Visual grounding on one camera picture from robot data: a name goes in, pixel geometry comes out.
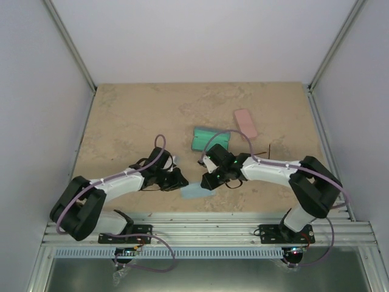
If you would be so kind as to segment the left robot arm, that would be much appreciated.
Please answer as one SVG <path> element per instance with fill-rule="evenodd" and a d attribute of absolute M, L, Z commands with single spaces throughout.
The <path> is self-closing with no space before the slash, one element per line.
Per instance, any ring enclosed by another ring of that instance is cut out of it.
<path fill-rule="evenodd" d="M 155 147 L 148 158 L 139 159 L 124 171 L 106 178 L 88 180 L 77 176 L 70 181 L 50 211 L 60 234 L 68 234 L 76 241 L 86 239 L 93 232 L 111 233 L 120 243 L 133 237 L 132 220 L 121 211 L 104 215 L 104 205 L 124 194 L 145 191 L 157 186 L 170 192 L 189 185 L 169 151 Z"/>

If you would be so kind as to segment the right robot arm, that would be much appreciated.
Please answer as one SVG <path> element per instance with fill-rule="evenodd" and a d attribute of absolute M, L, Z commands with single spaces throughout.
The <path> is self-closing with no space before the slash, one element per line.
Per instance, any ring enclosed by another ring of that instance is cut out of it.
<path fill-rule="evenodd" d="M 301 161 L 263 159 L 251 153 L 235 156 L 219 144 L 203 153 L 199 162 L 206 168 L 201 187 L 214 190 L 233 180 L 264 181 L 290 188 L 297 205 L 276 225 L 261 225 L 262 243 L 302 243 L 309 240 L 311 222 L 325 219 L 342 192 L 341 182 L 315 157 Z"/>

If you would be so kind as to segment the blue-grey glasses case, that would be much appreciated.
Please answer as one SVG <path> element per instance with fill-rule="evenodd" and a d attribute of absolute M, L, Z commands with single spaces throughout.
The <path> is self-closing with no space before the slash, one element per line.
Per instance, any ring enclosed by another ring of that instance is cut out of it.
<path fill-rule="evenodd" d="M 229 147 L 230 133 L 221 133 L 215 137 L 221 131 L 216 128 L 194 127 L 191 150 L 202 152 L 204 148 L 209 150 L 215 144 L 219 144 L 227 150 Z"/>

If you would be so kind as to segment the brown rectangular sunglasses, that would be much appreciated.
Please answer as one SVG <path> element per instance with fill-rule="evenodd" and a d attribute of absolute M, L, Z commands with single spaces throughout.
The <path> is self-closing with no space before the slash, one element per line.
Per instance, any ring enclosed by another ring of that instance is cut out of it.
<path fill-rule="evenodd" d="M 264 156 L 267 159 L 270 159 L 270 156 L 271 156 L 271 144 L 268 145 L 266 151 L 261 151 L 259 153 L 255 153 L 255 156 Z"/>

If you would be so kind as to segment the pink glasses case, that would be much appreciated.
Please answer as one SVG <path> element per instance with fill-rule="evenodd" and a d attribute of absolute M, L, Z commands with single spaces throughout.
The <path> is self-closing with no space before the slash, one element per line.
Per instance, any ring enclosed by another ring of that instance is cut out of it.
<path fill-rule="evenodd" d="M 248 109 L 235 110 L 233 117 L 239 131 L 245 134 L 249 140 L 254 140 L 258 137 L 258 132 Z"/>

